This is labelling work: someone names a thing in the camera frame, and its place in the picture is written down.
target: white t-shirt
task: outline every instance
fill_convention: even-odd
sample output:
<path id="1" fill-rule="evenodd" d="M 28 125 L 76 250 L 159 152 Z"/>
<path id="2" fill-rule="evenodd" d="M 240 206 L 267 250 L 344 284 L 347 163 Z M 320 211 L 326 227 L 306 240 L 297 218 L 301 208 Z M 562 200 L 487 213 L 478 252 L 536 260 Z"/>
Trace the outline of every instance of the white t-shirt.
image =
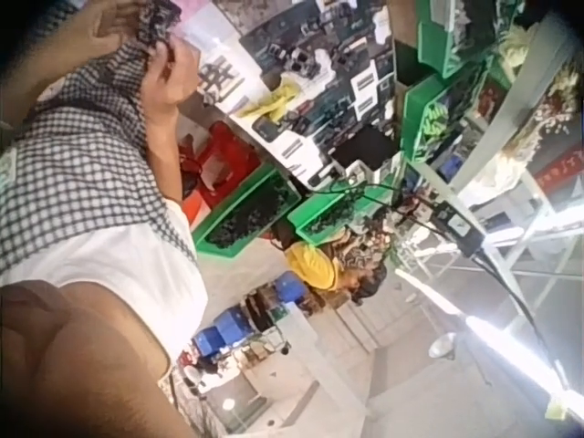
<path id="1" fill-rule="evenodd" d="M 171 223 L 194 251 L 181 207 L 166 204 Z M 197 267 L 147 224 L 107 228 L 52 245 L 2 274 L 0 285 L 25 280 L 106 287 L 136 312 L 171 361 L 194 336 L 207 305 Z"/>

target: yellow shirt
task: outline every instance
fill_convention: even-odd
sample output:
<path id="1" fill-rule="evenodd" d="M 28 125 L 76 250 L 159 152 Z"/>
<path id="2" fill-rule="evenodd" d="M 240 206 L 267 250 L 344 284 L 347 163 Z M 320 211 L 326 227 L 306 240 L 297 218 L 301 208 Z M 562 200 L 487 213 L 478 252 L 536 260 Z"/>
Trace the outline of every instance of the yellow shirt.
<path id="1" fill-rule="evenodd" d="M 339 282 L 340 264 L 322 250 L 306 242 L 296 242 L 285 252 L 290 268 L 304 282 L 323 290 L 334 290 Z"/>

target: checkered scarf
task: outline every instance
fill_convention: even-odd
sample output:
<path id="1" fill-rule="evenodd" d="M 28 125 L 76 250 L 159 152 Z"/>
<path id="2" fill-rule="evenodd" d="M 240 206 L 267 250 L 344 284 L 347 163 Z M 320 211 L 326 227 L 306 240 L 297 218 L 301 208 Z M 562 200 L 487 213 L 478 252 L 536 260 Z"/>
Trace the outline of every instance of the checkered scarf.
<path id="1" fill-rule="evenodd" d="M 66 2 L 54 6 L 38 35 L 75 12 Z M 178 15 L 157 2 L 142 14 L 139 38 L 150 45 L 166 37 Z M 51 245 L 132 224 L 148 224 L 194 261 L 146 161 L 145 62 L 130 42 L 69 74 L 55 97 L 32 110 L 8 150 L 16 149 L 16 181 L 0 188 L 0 275 Z"/>

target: blue container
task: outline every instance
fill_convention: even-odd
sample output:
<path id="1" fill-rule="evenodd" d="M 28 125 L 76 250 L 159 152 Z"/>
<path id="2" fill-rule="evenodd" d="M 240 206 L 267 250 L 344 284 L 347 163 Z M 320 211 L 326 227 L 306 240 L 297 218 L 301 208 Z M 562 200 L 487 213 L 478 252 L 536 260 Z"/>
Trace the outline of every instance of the blue container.
<path id="1" fill-rule="evenodd" d="M 239 306 L 228 308 L 213 321 L 225 343 L 229 346 L 244 340 L 254 333 Z"/>
<path id="2" fill-rule="evenodd" d="M 274 286 L 283 303 L 293 303 L 308 292 L 304 282 L 292 271 L 286 271 L 282 274 L 275 281 Z"/>
<path id="3" fill-rule="evenodd" d="M 193 341 L 205 357 L 217 354 L 220 349 L 227 345 L 217 327 L 213 326 L 205 328 L 194 335 Z"/>

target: yellow item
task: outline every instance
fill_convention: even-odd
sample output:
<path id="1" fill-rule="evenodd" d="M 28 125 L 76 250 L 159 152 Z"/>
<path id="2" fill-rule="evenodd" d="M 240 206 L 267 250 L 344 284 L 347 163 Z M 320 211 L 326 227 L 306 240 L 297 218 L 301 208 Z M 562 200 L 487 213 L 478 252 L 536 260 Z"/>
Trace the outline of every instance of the yellow item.
<path id="1" fill-rule="evenodd" d="M 339 282 L 339 262 L 306 242 L 296 242 L 285 252 L 290 268 L 312 287 L 334 290 Z"/>
<path id="2" fill-rule="evenodd" d="M 284 117 L 286 105 L 300 94 L 300 86 L 291 80 L 282 80 L 280 86 L 268 97 L 257 103 L 252 103 L 237 113 L 237 117 L 252 117 L 266 115 L 274 123 Z"/>
<path id="3" fill-rule="evenodd" d="M 566 408 L 566 403 L 564 403 L 561 394 L 552 395 L 547 404 L 546 420 L 563 422 L 566 420 L 567 414 L 568 409 Z"/>

